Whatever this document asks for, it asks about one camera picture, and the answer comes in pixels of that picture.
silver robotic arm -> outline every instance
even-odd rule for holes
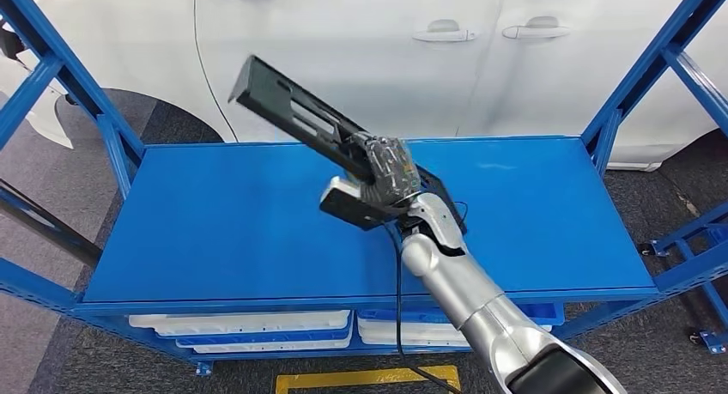
[[[397,221],[403,263],[503,393],[625,392],[601,364],[534,324],[503,294],[468,252],[464,221],[444,184],[412,161],[404,142],[371,135],[255,56],[246,60],[229,100],[346,170],[346,179],[331,180],[321,210],[364,230]]]
[[[408,215],[422,224],[403,238],[403,263],[463,332],[502,392],[625,392],[599,362],[536,325],[506,297],[468,252],[440,197],[422,193]]]

blue shelf surface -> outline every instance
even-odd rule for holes
[[[507,293],[624,300],[657,292],[578,138],[409,146],[453,200],[468,203],[468,247]],[[363,232],[319,211],[323,189],[341,174],[296,143],[148,148],[77,310],[391,306],[395,264],[384,229]],[[432,304],[409,273],[403,294]]]

black cable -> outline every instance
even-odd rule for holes
[[[432,381],[433,383],[439,385],[440,387],[448,390],[449,392],[455,393],[455,394],[461,394],[460,390],[453,387],[452,385],[447,384],[446,381],[442,379],[438,379],[437,377],[433,376],[432,374],[422,371],[420,368],[410,365],[410,362],[407,361],[407,358],[404,356],[404,351],[402,350],[402,253],[399,250],[399,245],[397,241],[396,235],[392,232],[392,230],[387,226],[386,224],[382,224],[386,230],[386,232],[389,234],[389,238],[391,239],[391,244],[394,246],[394,253],[397,257],[397,352],[399,353],[399,359],[400,361],[410,370],[412,370],[413,373],[416,373],[417,375],[428,379]]]
[[[463,230],[463,225],[465,224],[465,218],[468,217],[468,210],[470,209],[470,207],[468,207],[468,203],[465,203],[463,201],[452,201],[452,202],[453,203],[461,203],[461,204],[463,204],[465,206],[465,212],[463,213],[463,218],[460,220],[460,223],[458,224],[458,227],[462,231]]]

yellow tape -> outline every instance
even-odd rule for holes
[[[433,376],[444,379],[450,385],[460,389],[458,368],[455,366],[422,367],[422,370]],[[409,383],[424,381],[420,375],[408,368],[392,368],[389,370],[348,371],[342,373],[316,373],[279,375],[276,379],[276,394],[288,394],[294,388],[342,387],[346,385],[370,385]]]

gray carpet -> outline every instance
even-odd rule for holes
[[[145,142],[208,141],[214,135],[185,119],[183,112],[161,104],[143,134]],[[606,184],[635,243],[656,238],[679,227],[693,216],[686,203],[706,210],[728,198],[728,141],[711,134],[667,161],[657,173],[610,172]],[[106,239],[115,208],[100,230],[98,243]],[[646,258],[652,272],[674,264],[674,258]],[[577,312],[582,306],[569,307]],[[572,343],[594,355],[630,392],[714,393],[725,392],[728,355],[709,355],[692,346],[684,333],[688,326],[717,327],[716,319],[700,292],[691,292],[623,318]],[[269,393],[282,373],[320,373],[400,367],[396,357],[351,357],[288,361],[230,361],[215,364],[214,375],[197,378],[192,367],[170,360],[88,328],[59,322],[54,342],[65,339],[67,348],[46,352],[39,376],[30,392],[58,393]],[[483,377],[482,367],[471,354],[418,355],[418,365],[452,364],[458,368],[464,392],[494,392]],[[53,375],[43,383],[43,375]],[[300,393],[332,392],[442,392],[431,385],[382,385],[346,390],[298,390]]]
[[[124,106],[135,130],[144,129],[155,101],[111,92]],[[0,178],[93,238],[109,209],[116,183],[98,131],[73,106],[58,107],[75,149],[51,142],[23,122],[0,154]],[[57,247],[0,215],[0,255],[65,287],[72,287],[82,265]],[[0,392],[24,394],[52,339],[58,317],[0,294]]]

